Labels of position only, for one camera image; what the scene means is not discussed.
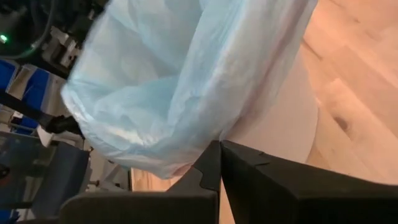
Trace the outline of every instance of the blue crate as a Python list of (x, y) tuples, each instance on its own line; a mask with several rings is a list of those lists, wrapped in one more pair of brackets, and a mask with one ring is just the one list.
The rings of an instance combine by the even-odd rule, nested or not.
[[(49, 79), (50, 74), (48, 72), (37, 69), (27, 82), (22, 101), (35, 109), (41, 110)], [(35, 120), (23, 116), (18, 125), (35, 129), (39, 124)], [(32, 134), (32, 131), (21, 128), (15, 128), (12, 132), (17, 134)]]
[(0, 210), (0, 223), (6, 223), (6, 221), (8, 221), (10, 217), (11, 217), (11, 211)]
[(0, 90), (8, 90), (16, 70), (17, 66), (0, 60)]

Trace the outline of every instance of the wooden floor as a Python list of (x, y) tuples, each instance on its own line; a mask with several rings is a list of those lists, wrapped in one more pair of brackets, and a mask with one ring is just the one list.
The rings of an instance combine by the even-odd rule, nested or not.
[[(398, 184), (398, 0), (319, 0), (300, 53), (320, 106), (307, 163)], [(134, 180), (137, 190), (176, 181), (139, 170)], [(233, 223), (228, 204), (221, 213)]]

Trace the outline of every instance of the trash bag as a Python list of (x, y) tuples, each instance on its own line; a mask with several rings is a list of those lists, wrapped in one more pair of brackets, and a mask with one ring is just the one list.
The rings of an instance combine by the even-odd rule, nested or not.
[(63, 87), (91, 145), (169, 178), (292, 68), (315, 0), (113, 0)]

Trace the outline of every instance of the plastic bag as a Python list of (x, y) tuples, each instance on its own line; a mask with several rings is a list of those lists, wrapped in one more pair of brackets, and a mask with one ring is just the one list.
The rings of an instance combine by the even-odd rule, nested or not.
[(272, 104), (315, 5), (113, 0), (63, 100), (105, 157), (171, 177), (224, 138), (259, 88)]

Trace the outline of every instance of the green light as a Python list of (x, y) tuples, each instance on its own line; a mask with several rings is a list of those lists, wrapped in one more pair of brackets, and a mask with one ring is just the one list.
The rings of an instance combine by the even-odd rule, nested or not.
[(0, 35), (0, 40), (2, 43), (6, 43), (8, 38), (5, 35)]

